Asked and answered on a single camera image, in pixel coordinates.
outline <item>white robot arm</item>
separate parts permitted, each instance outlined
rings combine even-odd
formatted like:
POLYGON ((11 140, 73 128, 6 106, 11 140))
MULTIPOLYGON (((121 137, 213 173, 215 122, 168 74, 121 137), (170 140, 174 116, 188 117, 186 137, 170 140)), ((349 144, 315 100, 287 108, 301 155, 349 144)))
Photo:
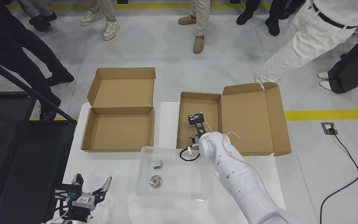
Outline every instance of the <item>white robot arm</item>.
POLYGON ((250 224, 298 224, 279 208, 258 185, 252 169, 226 134, 205 133, 199 138, 200 154, 210 159, 223 187, 231 194, 250 224))

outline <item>black belt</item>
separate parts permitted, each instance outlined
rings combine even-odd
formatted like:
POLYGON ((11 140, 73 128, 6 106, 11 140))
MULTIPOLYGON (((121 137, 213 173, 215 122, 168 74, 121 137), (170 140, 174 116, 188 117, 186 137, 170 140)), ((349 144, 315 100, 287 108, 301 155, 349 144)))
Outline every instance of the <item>black belt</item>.
MULTIPOLYGON (((316 11, 316 12, 318 12, 319 11, 319 9, 317 8, 317 6, 314 4, 314 3, 312 3, 312 6, 313 6, 313 8, 314 8, 314 10, 316 11)), ((334 22, 333 20, 331 20, 330 18, 328 18, 327 16, 325 16, 323 13, 321 13, 321 12, 319 12, 318 13, 318 16, 324 21, 324 22, 327 22, 327 23, 329 23, 329 24, 331 24, 331 25, 333 25, 333 26, 336 26, 336 27, 339 27, 339 28, 344 28, 345 27, 345 25, 342 25, 342 24, 339 24, 338 22, 334 22)), ((357 26, 347 26, 346 27, 346 29, 354 29, 354 28, 356 28, 357 26)))

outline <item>brown shoe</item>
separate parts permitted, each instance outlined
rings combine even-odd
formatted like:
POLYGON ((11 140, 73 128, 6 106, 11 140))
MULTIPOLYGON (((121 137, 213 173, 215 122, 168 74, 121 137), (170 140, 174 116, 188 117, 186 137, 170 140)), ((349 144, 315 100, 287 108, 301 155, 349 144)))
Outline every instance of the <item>brown shoe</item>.
POLYGON ((204 49, 204 42, 205 42, 205 38, 202 39, 202 38, 196 38, 195 39, 195 42, 194 42, 194 47, 192 49, 192 51, 195 53, 195 54, 199 54, 200 52, 202 52, 202 50, 204 49))
POLYGON ((180 25, 196 24, 196 18, 192 18, 191 15, 185 16, 185 17, 181 17, 181 18, 178 20, 178 23, 179 23, 180 25))

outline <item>person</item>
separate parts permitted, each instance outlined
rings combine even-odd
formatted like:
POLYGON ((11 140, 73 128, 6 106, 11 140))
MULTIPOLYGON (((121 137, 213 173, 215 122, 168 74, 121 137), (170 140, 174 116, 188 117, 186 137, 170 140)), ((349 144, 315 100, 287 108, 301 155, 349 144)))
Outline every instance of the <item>person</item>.
POLYGON ((281 14, 280 19, 286 20, 290 15, 294 14, 303 3, 304 0, 292 0, 290 2, 290 6, 287 7, 281 14))
POLYGON ((210 0, 191 0, 191 15, 178 20, 180 25, 196 24, 196 38, 193 46, 195 54, 199 54, 204 49, 204 35, 209 13, 210 0))
MULTIPOLYGON (((13 16, 0 2, 0 65, 16 72, 35 91, 59 106, 61 99, 56 97, 50 86, 72 82, 74 77, 63 67, 52 50, 33 32, 13 16), (26 48, 46 64, 52 76, 44 77, 38 66, 22 50, 26 48)), ((54 120, 56 111, 41 103, 40 120, 54 120)))
POLYGON ((30 16, 29 23, 37 31, 44 31, 51 26, 57 15, 49 7, 49 0, 18 0, 22 10, 30 16))
POLYGON ((91 23, 102 19, 104 16, 107 19, 103 39, 109 41, 113 39, 120 27, 118 20, 114 14, 114 7, 111 0, 89 0, 89 11, 81 20, 81 26, 88 26, 91 23), (99 4, 103 7, 103 13, 99 8, 99 4))
POLYGON ((343 43, 357 25, 358 1, 306 1, 285 35, 284 46, 260 66, 253 81, 276 82, 343 43))
MULTIPOLYGON (((245 11, 236 19, 238 25, 244 25, 252 18, 254 11, 258 9, 261 0, 247 0, 245 11)), ((282 15, 288 0, 272 0, 270 7, 270 15, 265 21, 268 32, 272 36, 277 36, 280 33, 279 19, 282 15)))
POLYGON ((318 77, 324 81, 319 85, 337 94, 344 94, 358 87, 358 44, 356 44, 328 72, 321 72, 318 77))

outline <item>yellow tape line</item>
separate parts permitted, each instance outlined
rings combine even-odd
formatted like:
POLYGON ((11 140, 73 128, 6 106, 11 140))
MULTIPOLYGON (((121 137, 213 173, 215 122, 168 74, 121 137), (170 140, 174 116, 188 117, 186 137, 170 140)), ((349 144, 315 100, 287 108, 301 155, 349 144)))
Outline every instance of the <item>yellow tape line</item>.
MULTIPOLYGON (((7 6, 11 10, 21 9, 19 4, 10 4, 7 6)), ((270 9, 271 4, 263 3, 260 4, 260 9, 270 9)), ((73 4, 52 4, 53 10, 88 10, 88 7, 84 3, 73 3, 73 4)), ((180 8, 191 8, 190 3, 147 3, 147 4, 114 4, 116 10, 165 10, 165 9, 180 9, 180 8)), ((212 3, 212 9, 233 9, 239 8, 244 9, 245 4, 230 4, 230 3, 212 3)))
POLYGON ((302 111, 285 111, 288 122, 305 121, 305 120, 355 120, 358 119, 358 109, 356 110, 302 110, 302 111))

